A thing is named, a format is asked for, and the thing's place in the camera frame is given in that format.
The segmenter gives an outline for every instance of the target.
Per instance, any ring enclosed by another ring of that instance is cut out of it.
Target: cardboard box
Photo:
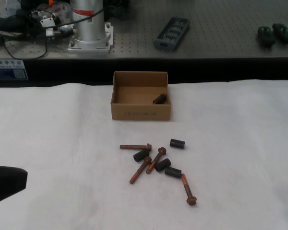
[[[153,104],[153,100],[162,93],[168,95],[167,101]],[[114,120],[169,120],[168,73],[116,71],[111,111]]]

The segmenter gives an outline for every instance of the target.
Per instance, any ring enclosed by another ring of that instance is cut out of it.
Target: black rubber spacer
[[[176,147],[176,148],[184,149],[184,141],[182,141],[182,140],[171,139],[169,145],[170,145],[171,147]]]
[[[163,104],[167,100],[168,96],[165,93],[160,94],[156,99],[153,100],[155,104]]]
[[[181,170],[174,169],[172,167],[167,167],[164,171],[164,174],[169,175],[169,176],[173,176],[176,178],[180,178],[181,177]]]
[[[171,166],[171,161],[168,158],[166,158],[163,161],[160,161],[159,163],[157,163],[155,165],[155,169],[157,172],[160,172],[169,166]]]
[[[149,150],[148,149],[144,149],[136,154],[134,154],[133,158],[136,162],[139,162],[141,160],[143,160],[145,157],[149,156]]]

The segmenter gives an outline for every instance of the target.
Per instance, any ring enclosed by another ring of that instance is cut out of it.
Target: white paper sheet
[[[112,120],[111,93],[0,89],[0,165],[28,171],[0,202],[0,230],[288,230],[288,81],[170,85],[168,122]],[[196,206],[164,172],[129,184],[137,151],[119,145],[147,142],[152,158],[168,150]]]

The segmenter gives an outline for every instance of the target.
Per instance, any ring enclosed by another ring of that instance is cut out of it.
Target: black cable
[[[77,21],[74,21],[74,22],[71,22],[71,23],[61,23],[61,24],[58,24],[58,25],[54,25],[54,26],[47,26],[47,27],[43,27],[44,29],[55,29],[55,28],[58,28],[58,27],[61,27],[61,26],[64,26],[64,25],[71,25],[71,24],[76,24],[76,23],[80,23],[80,22],[84,22],[86,20],[89,20],[91,18],[94,18],[95,16],[99,15],[101,12],[103,12],[104,9],[102,8],[101,10],[97,11],[96,13],[94,13],[92,16],[88,16],[86,18],[83,18],[83,19],[80,19],[80,20],[77,20]]]
[[[86,20],[89,20],[89,19],[91,19],[91,18],[94,18],[95,16],[99,15],[99,14],[100,14],[101,12],[103,12],[103,11],[104,11],[104,9],[102,8],[101,10],[97,11],[96,13],[94,13],[92,16],[88,16],[88,17],[86,17],[86,18],[83,18],[83,19],[80,19],[80,20],[77,20],[77,21],[74,21],[74,22],[71,22],[71,23],[61,23],[61,24],[58,24],[58,25],[55,25],[55,26],[48,26],[48,27],[43,27],[43,28],[44,28],[44,29],[58,28],[58,27],[61,27],[61,26],[64,26],[64,25],[71,25],[71,24],[76,24],[76,23],[84,22],[84,21],[86,21]],[[25,58],[25,59],[21,59],[21,58],[16,58],[16,57],[14,57],[14,56],[10,53],[10,51],[7,49],[7,47],[6,47],[6,45],[5,45],[5,42],[4,42],[4,41],[2,42],[1,39],[0,39],[0,42],[1,42],[1,44],[3,45],[3,47],[5,48],[6,52],[7,52],[13,59],[17,59],[17,60],[35,60],[35,59],[44,57],[44,56],[47,54],[47,52],[48,52],[47,38],[45,38],[45,52],[44,52],[42,55],[40,55],[40,56],[38,56],[38,57],[34,57],[34,58]]]
[[[6,45],[5,45],[5,42],[4,42],[4,41],[2,42],[1,39],[0,39],[0,42],[1,42],[1,44],[3,45],[3,47],[5,48],[6,52],[8,52],[8,54],[9,54],[13,59],[16,59],[16,60],[21,60],[21,61],[35,60],[35,59],[39,59],[39,58],[44,57],[44,56],[47,54],[47,52],[48,52],[47,39],[46,39],[46,38],[45,38],[45,52],[44,52],[42,55],[40,55],[40,56],[38,56],[38,57],[34,57],[34,58],[24,58],[24,59],[14,57],[14,56],[10,53],[10,51],[7,49],[7,47],[6,47]]]

